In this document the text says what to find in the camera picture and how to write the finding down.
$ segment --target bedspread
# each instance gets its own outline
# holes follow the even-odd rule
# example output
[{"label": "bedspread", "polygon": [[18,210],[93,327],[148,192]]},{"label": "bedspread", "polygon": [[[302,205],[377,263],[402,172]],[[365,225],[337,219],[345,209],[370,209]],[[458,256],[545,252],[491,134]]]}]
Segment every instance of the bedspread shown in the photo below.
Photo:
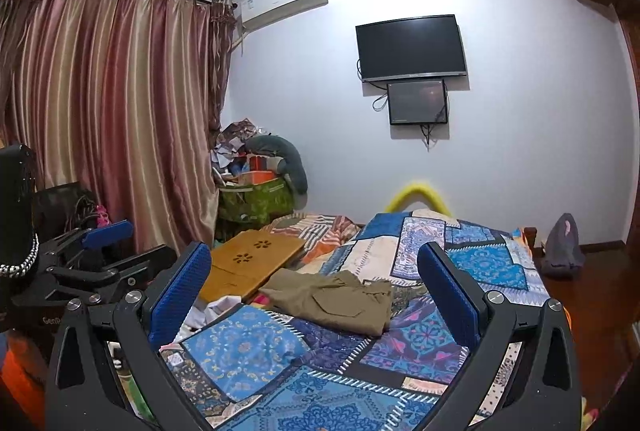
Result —
[{"label": "bedspread", "polygon": [[[394,316],[382,337],[238,305],[162,356],[214,429],[411,431],[468,356],[417,273],[428,241],[485,291],[531,305],[548,298],[529,249],[510,233],[430,210],[381,214],[335,249],[321,273],[350,270],[394,285]],[[508,347],[474,422],[494,411],[519,352],[520,343]]]}]

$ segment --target wooden floor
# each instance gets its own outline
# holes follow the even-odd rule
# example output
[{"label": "wooden floor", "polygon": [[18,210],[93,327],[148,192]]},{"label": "wooden floor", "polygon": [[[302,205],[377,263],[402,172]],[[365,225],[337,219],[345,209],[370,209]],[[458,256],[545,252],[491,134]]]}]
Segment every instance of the wooden floor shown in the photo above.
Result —
[{"label": "wooden floor", "polygon": [[640,263],[623,251],[586,256],[577,279],[543,281],[571,314],[582,393],[589,408],[601,408],[631,365],[626,331],[640,308]]}]

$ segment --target television screen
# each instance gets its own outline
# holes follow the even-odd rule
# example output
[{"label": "television screen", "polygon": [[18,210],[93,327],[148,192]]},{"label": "television screen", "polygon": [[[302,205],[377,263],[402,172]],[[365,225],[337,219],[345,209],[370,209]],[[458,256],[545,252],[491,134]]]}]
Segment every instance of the television screen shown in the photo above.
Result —
[{"label": "television screen", "polygon": [[389,124],[445,124],[444,81],[391,81],[388,86]]},{"label": "television screen", "polygon": [[453,14],[359,25],[356,38],[363,81],[466,75]]}]

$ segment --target air conditioner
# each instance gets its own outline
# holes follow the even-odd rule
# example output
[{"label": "air conditioner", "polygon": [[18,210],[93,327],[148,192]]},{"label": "air conditioner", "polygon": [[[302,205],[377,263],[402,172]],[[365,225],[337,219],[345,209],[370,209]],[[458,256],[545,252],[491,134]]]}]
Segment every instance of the air conditioner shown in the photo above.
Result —
[{"label": "air conditioner", "polygon": [[329,0],[243,0],[240,3],[242,26],[250,32],[328,3]]}]

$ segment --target metal screw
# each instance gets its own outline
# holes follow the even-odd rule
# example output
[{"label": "metal screw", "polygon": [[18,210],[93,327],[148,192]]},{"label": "metal screw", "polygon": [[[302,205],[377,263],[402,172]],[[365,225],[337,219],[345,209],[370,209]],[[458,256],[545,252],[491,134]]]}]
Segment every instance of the metal screw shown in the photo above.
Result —
[{"label": "metal screw", "polygon": [[486,298],[495,305],[499,305],[504,301],[502,292],[498,292],[497,290],[490,290],[487,292]]},{"label": "metal screw", "polygon": [[130,304],[137,303],[141,299],[142,299],[142,292],[140,292],[140,290],[132,290],[131,292],[128,292],[127,295],[124,297],[124,300]]},{"label": "metal screw", "polygon": [[553,310],[554,312],[560,312],[562,310],[562,303],[559,302],[557,299],[551,298],[546,303],[549,305],[549,308],[551,308],[551,310]]},{"label": "metal screw", "polygon": [[80,308],[80,306],[82,305],[82,301],[79,300],[77,297],[74,297],[71,301],[69,301],[66,304],[66,309],[67,310],[78,310]]}]

